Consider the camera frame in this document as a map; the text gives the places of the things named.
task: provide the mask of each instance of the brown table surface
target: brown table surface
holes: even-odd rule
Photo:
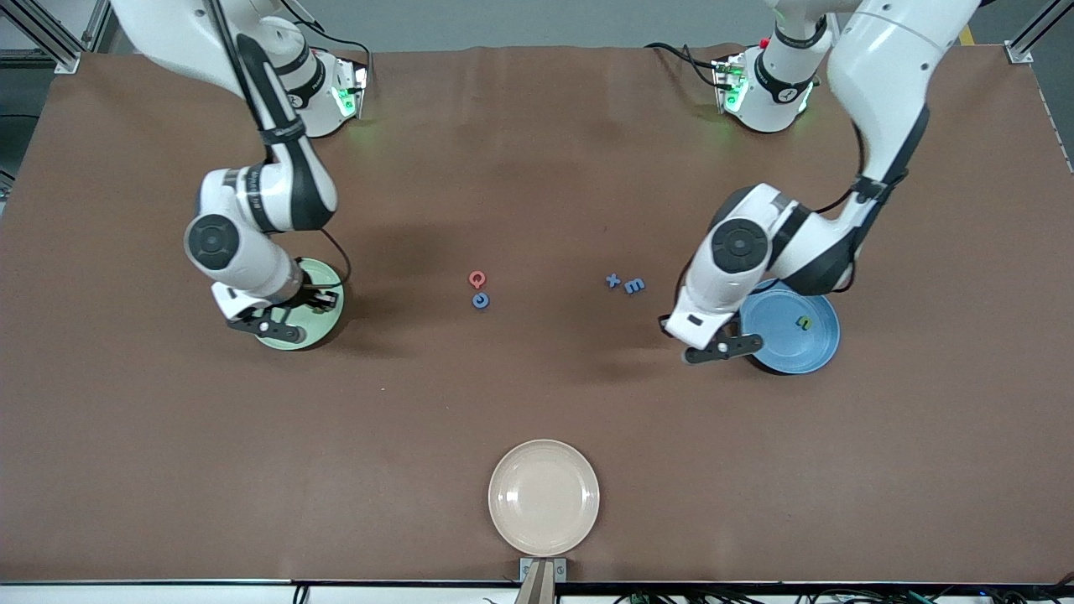
[[[487,486],[536,437],[600,479],[574,579],[1074,566],[1074,186],[1029,68],[944,60],[833,297],[839,354],[802,377],[687,368],[655,318],[731,190],[846,187],[826,87],[760,135],[652,51],[377,68],[367,118],[316,143],[355,271],[345,325],[299,354],[226,329],[183,253],[201,177],[261,156],[242,102],[136,56],[56,80],[0,230],[0,576],[513,576]],[[319,234],[278,241],[340,264]]]

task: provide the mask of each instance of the metal frame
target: metal frame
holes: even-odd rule
[[[524,566],[525,579],[514,598],[514,604],[552,604],[555,602],[555,561],[550,558],[532,558]]]
[[[1048,2],[1026,24],[1014,40],[1003,42],[1011,63],[1031,63],[1033,55],[1029,49],[1048,32],[1066,13],[1074,9],[1074,0],[1048,0]]]
[[[519,558],[519,581],[526,580],[526,573],[529,566],[541,560],[550,560],[555,574],[555,583],[567,583],[567,559],[566,558]]]
[[[75,37],[37,0],[0,0],[0,15],[5,16],[38,48],[0,51],[6,64],[34,66],[56,62],[56,73],[75,73],[84,52],[97,52],[106,40],[105,32],[115,23],[108,0],[97,0],[86,29]]]
[[[56,73],[78,71],[86,48],[37,0],[0,0],[0,13],[56,61]]]
[[[11,195],[11,187],[14,185],[14,178],[9,178],[5,172],[0,172],[0,210],[3,207],[2,204],[8,202],[8,196]]]
[[[554,560],[538,558],[546,563]],[[479,579],[265,579],[265,578],[230,578],[230,579],[66,579],[66,580],[4,580],[0,588],[5,587],[218,587],[218,586],[250,586],[250,587],[353,587],[353,588],[444,588],[444,589],[518,589],[519,581],[506,577],[496,580]],[[1033,601],[1047,601],[1050,594],[1057,600],[1074,599],[1074,581],[1062,580],[1058,584],[1047,583],[918,583],[918,581],[708,581],[708,580],[634,580],[634,581],[569,581],[558,584],[557,595],[622,595],[644,590],[651,593],[672,593],[681,590],[716,591],[724,590],[753,598],[775,595],[815,595],[822,592],[853,589],[871,591],[880,595],[905,594],[908,590],[923,595],[943,591],[946,598],[977,598],[982,590],[1001,590],[1003,593],[1017,593]]]

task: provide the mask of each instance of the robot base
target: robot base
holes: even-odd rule
[[[313,279],[314,285],[339,283],[339,275],[320,260],[303,258],[299,261],[299,267]],[[324,339],[339,322],[339,315],[343,313],[343,286],[329,288],[336,294],[336,305],[329,311],[320,311],[305,304],[296,308],[286,308],[282,306],[272,306],[263,311],[270,313],[273,320],[287,323],[300,330],[301,339],[297,342],[285,342],[272,337],[260,337],[262,344],[277,350],[301,350],[317,344]]]
[[[813,84],[790,102],[775,102],[772,100],[772,95],[757,82],[754,63],[759,54],[760,48],[754,46],[745,53],[727,57],[726,62],[713,62],[714,82],[732,87],[731,90],[716,88],[716,106],[721,113],[734,115],[751,130],[779,132],[790,126],[798,114],[806,111],[806,102],[813,91]]]
[[[362,118],[369,70],[364,64],[336,57],[328,51],[317,48],[310,52],[329,75],[321,89],[309,99],[309,104],[295,111],[306,124],[306,134],[317,139],[335,132],[350,118]],[[297,97],[290,100],[292,106],[301,103]]]

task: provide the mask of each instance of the beige plate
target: beige plate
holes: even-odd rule
[[[504,456],[489,481],[489,514],[512,547],[558,556],[590,534],[600,488],[582,454],[558,441],[529,441]]]

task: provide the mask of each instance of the robotic arm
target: robotic arm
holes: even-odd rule
[[[297,0],[288,0],[301,9]],[[359,117],[367,83],[366,66],[310,49],[299,28],[273,16],[280,0],[222,0],[229,29],[261,46],[276,70],[287,100],[314,138]],[[112,0],[134,46],[155,63],[243,97],[223,43],[198,0]]]
[[[802,4],[815,11],[824,3]],[[845,4],[832,0],[824,11]],[[758,349],[756,336],[729,336],[723,327],[766,271],[803,296],[850,283],[862,241],[906,175],[924,134],[929,115],[925,97],[937,63],[976,6],[977,0],[860,2],[832,52],[828,80],[863,142],[868,159],[861,173],[833,220],[769,185],[731,193],[694,254],[664,325],[691,346],[687,362]]]
[[[266,31],[275,32],[271,39],[278,41],[277,49],[293,46],[296,40],[291,34],[297,40],[301,34],[287,21],[255,18],[251,9],[272,4],[265,0],[173,0],[151,8],[137,0],[113,0],[113,4],[128,32],[144,34],[156,29],[151,25],[159,27],[154,32],[159,40],[132,37],[143,47],[154,48],[155,61],[245,99],[265,145],[264,162],[214,170],[205,176],[197,216],[184,235],[191,262],[215,282],[213,297],[229,327],[277,348],[315,343],[338,319],[346,277],[339,279],[317,260],[292,259],[268,235],[322,229],[335,213],[336,189],[306,135],[300,115],[304,110],[295,109],[301,103],[294,102],[293,90],[285,89],[277,75],[281,71],[277,59],[285,55],[266,52],[244,29],[262,38]],[[226,15],[221,4],[236,10]],[[235,20],[244,27],[233,28]],[[316,72],[314,68],[322,66],[308,47],[288,60],[299,66],[297,71]],[[324,103],[307,100],[306,116],[342,115],[335,101],[326,112]]]

